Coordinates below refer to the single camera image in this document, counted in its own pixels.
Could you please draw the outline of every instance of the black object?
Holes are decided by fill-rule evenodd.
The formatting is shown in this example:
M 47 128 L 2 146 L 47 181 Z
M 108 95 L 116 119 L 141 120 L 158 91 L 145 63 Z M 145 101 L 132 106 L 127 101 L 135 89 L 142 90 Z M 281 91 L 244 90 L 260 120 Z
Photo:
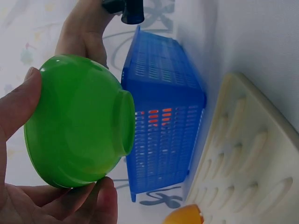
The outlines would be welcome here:
M 143 0 L 103 0 L 102 6 L 110 14 L 122 12 L 123 23 L 135 25 L 144 21 Z

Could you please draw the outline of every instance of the green bowl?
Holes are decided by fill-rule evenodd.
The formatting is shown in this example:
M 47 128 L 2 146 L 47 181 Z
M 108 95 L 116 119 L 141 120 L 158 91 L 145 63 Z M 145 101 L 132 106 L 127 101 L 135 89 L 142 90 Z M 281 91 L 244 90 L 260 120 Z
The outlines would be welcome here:
M 132 95 L 109 70 L 87 58 L 55 56 L 40 72 L 41 98 L 24 126 L 33 166 L 54 187 L 80 187 L 103 178 L 132 150 Z

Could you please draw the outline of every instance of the patterned surface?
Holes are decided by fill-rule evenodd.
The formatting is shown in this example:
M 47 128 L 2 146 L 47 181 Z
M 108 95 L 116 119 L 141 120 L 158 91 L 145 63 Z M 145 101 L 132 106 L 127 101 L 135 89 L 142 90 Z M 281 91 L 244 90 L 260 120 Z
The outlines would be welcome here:
M 77 0 L 3 0 L 0 8 L 0 96 L 22 83 L 30 66 L 40 67 L 54 55 L 59 33 Z M 172 36 L 174 0 L 145 0 L 142 29 Z M 108 66 L 120 80 L 121 70 L 135 31 L 115 17 L 104 34 Z M 8 183 L 44 184 L 28 158 L 23 131 L 7 143 Z M 172 209 L 182 205 L 181 187 L 148 192 L 132 203 L 125 160 L 109 174 L 119 195 L 119 223 L 161 223 Z

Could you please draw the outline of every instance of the orange object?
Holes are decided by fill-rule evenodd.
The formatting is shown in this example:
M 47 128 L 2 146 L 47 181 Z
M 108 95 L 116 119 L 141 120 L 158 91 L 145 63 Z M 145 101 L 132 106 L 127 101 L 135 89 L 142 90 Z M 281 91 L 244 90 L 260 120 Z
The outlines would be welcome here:
M 152 111 L 149 111 L 149 113 L 159 113 L 159 110 L 152 110 Z
M 150 115 L 149 118 L 157 118 L 159 115 Z
M 171 116 L 171 113 L 164 113 L 162 116 L 163 117 L 169 117 L 169 116 Z
M 164 109 L 164 110 L 163 110 L 163 112 L 170 112 L 170 111 L 172 111 L 171 108 L 168 108 L 168 109 Z
M 175 210 L 166 217 L 163 224 L 203 224 L 204 219 L 200 216 L 200 210 L 195 204 L 187 205 Z

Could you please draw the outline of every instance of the blue basket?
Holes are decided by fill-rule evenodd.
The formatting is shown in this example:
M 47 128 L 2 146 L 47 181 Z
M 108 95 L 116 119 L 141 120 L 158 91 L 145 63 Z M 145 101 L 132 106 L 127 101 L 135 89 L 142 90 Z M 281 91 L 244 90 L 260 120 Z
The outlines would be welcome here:
M 206 95 L 177 41 L 137 27 L 122 71 L 136 110 L 135 142 L 127 156 L 132 201 L 136 194 L 183 182 Z

